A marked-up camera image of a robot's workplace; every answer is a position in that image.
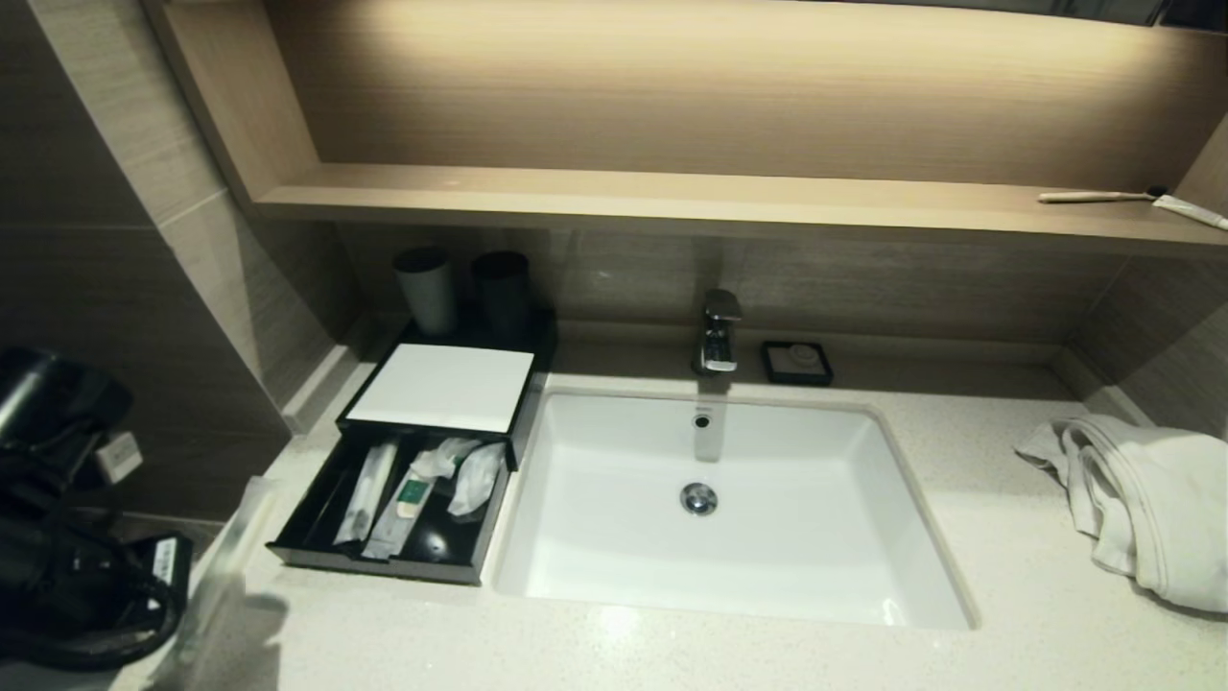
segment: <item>white towel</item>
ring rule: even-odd
[[[1016,452],[1057,474],[1092,560],[1160,598],[1228,612],[1228,444],[1108,416],[1040,426]]]

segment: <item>white sink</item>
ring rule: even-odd
[[[882,425],[852,410],[555,394],[496,589],[528,598],[969,628]],[[720,449],[720,460],[701,461]],[[689,513],[683,487],[717,508]]]

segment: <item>faucet handle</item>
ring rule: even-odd
[[[704,295],[704,313],[713,319],[740,320],[742,306],[733,292],[713,287]]]

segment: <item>faucet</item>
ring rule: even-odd
[[[716,377],[738,369],[733,360],[733,322],[742,319],[742,306],[728,290],[709,290],[704,295],[704,329],[691,369],[700,377]]]

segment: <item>label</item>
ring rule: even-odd
[[[166,540],[158,541],[157,546],[154,549],[154,578],[166,583],[167,585],[173,585],[172,579],[174,578],[174,552],[178,550],[178,544],[174,538],[167,538]],[[155,600],[150,600],[149,609],[158,610],[162,606]]]

